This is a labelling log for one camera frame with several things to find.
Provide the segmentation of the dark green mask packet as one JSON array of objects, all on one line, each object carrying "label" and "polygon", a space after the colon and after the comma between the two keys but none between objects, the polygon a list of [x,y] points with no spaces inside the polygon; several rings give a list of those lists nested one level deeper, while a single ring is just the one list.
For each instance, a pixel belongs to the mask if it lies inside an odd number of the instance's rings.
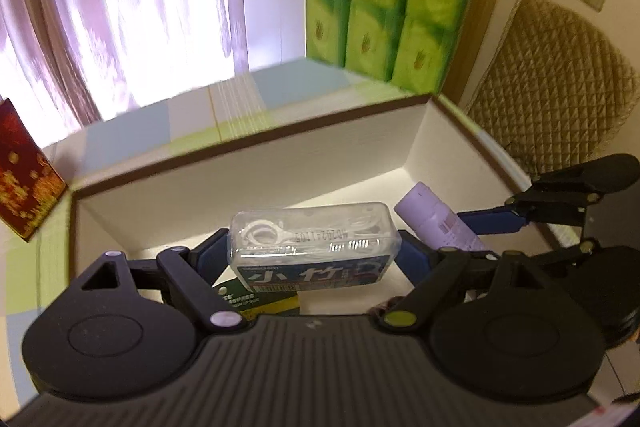
[{"label": "dark green mask packet", "polygon": [[255,293],[247,289],[236,277],[213,286],[213,291],[247,321],[262,314],[298,315],[299,298],[295,291]]}]

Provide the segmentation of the purple lotion tube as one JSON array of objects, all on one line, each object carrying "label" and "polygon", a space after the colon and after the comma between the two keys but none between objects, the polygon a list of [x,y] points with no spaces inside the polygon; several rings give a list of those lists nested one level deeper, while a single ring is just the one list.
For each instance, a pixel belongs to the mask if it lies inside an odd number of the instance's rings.
[{"label": "purple lotion tube", "polygon": [[487,251],[480,238],[424,183],[418,182],[394,207],[426,246]]}]

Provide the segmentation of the clear dental floss box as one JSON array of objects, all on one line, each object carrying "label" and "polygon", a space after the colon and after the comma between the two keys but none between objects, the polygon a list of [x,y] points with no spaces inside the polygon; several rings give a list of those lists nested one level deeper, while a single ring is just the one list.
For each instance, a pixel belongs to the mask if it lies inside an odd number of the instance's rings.
[{"label": "clear dental floss box", "polygon": [[230,268],[254,293],[373,284],[400,247],[382,202],[242,211],[228,232]]}]

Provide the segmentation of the dark purple velvet scrunchie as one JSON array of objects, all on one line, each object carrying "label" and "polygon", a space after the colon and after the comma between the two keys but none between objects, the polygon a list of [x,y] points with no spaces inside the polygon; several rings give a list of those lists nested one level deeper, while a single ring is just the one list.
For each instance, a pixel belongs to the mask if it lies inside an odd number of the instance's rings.
[{"label": "dark purple velvet scrunchie", "polygon": [[372,315],[372,317],[377,317],[379,319],[380,317],[384,317],[384,315],[388,311],[390,311],[390,309],[393,309],[394,306],[397,306],[398,303],[401,303],[401,301],[404,299],[404,296],[395,296],[384,301],[384,303],[378,303],[377,305],[373,306],[368,310],[368,313]]}]

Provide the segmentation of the brown cardboard storage box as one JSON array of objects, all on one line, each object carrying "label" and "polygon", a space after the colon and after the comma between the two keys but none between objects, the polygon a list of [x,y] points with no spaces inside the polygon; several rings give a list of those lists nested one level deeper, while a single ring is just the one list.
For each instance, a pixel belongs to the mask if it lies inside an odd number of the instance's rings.
[{"label": "brown cardboard storage box", "polygon": [[195,246],[242,210],[382,202],[424,183],[453,210],[496,207],[529,176],[442,98],[418,96],[243,136],[82,184],[70,274],[104,251]]}]

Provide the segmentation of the red gold gift box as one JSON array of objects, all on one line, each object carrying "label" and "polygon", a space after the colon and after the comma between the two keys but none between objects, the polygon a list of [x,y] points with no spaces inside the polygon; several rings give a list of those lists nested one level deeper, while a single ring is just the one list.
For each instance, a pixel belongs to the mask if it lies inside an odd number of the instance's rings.
[{"label": "red gold gift box", "polygon": [[1,220],[28,242],[67,190],[12,102],[1,102]]}]

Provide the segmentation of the checkered tablecloth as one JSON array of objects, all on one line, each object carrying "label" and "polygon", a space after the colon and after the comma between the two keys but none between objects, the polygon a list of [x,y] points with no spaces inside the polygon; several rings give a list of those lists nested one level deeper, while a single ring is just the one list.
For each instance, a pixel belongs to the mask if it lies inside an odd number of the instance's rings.
[{"label": "checkered tablecloth", "polygon": [[28,326],[64,291],[70,210],[82,184],[299,121],[416,98],[345,69],[296,60],[99,122],[46,148],[68,189],[28,242],[1,232],[1,415],[35,396],[22,359]]}]

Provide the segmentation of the pink patterned curtain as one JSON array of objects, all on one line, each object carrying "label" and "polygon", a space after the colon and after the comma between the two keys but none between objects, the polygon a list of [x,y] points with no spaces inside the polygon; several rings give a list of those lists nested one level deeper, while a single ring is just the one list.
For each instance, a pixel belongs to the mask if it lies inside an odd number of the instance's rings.
[{"label": "pink patterned curtain", "polygon": [[1,96],[41,144],[247,69],[244,0],[1,0]]}]

